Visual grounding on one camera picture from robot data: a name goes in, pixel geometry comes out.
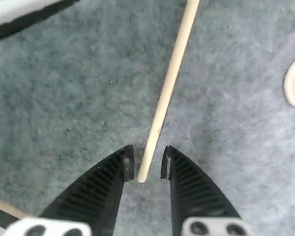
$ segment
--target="screw hole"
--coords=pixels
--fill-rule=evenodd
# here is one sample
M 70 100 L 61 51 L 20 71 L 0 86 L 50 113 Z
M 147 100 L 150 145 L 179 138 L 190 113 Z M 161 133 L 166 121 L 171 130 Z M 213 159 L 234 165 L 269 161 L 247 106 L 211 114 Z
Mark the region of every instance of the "screw hole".
M 190 226 L 190 230 L 195 235 L 207 235 L 208 229 L 207 227 L 201 222 L 195 222 Z
M 78 229 L 68 231 L 64 236 L 82 236 L 82 232 Z
M 238 225 L 229 225 L 227 227 L 227 232 L 230 235 L 239 235 L 239 236 L 246 235 L 245 230 L 241 226 L 238 226 Z
M 42 236 L 45 232 L 46 228 L 42 225 L 37 225 L 37 226 L 34 226 L 32 228 L 30 228 L 25 236 Z

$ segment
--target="mounting hole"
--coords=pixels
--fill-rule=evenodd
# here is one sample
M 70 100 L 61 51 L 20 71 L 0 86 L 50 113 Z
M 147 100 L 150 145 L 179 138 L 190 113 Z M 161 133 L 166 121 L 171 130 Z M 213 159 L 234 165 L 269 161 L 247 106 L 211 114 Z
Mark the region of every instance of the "mounting hole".
M 25 236 L 42 236 L 44 234 L 45 230 L 46 230 L 45 226 L 37 225 L 37 226 L 30 228 L 26 232 Z
M 241 226 L 238 226 L 238 225 L 229 225 L 227 227 L 227 232 L 230 234 L 230 235 L 239 235 L 239 236 L 244 236 L 246 235 L 246 232 L 245 230 L 241 227 Z
M 195 222 L 190 226 L 190 230 L 195 235 L 207 235 L 208 229 L 205 224 L 201 222 Z
M 64 236 L 82 236 L 82 232 L 78 229 L 73 229 L 65 233 Z

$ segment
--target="carpet floor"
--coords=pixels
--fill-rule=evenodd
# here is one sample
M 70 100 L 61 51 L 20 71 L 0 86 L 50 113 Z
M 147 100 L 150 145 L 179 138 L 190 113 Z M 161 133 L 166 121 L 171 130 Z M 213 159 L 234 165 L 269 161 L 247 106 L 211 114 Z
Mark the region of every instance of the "carpet floor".
M 183 0 L 81 0 L 0 41 L 0 198 L 38 214 L 133 144 L 137 163 Z M 202 0 L 145 184 L 127 183 L 116 236 L 170 236 L 162 153 L 198 164 L 261 236 L 295 236 L 295 0 Z

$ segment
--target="wooden dowel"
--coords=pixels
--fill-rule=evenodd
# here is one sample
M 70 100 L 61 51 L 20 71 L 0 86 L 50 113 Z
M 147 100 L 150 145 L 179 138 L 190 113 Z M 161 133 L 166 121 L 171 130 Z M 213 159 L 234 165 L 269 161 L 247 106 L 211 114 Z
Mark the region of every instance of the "wooden dowel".
M 146 149 L 144 151 L 141 167 L 138 174 L 138 182 L 145 182 L 151 166 L 156 144 L 165 119 L 167 108 L 171 100 L 176 78 L 179 72 L 183 54 L 185 52 L 188 38 L 196 17 L 200 0 L 187 0 L 187 5 L 182 17 L 181 25 L 177 35 L 173 54 L 168 66 L 161 96 L 158 101 L 152 127 L 148 136 Z

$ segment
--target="white plastic edge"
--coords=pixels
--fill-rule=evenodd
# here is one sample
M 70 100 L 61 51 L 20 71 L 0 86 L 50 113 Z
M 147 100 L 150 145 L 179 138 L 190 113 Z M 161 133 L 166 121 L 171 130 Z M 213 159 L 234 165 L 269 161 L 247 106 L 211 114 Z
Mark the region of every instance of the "white plastic edge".
M 61 0 L 0 0 L 0 25 Z

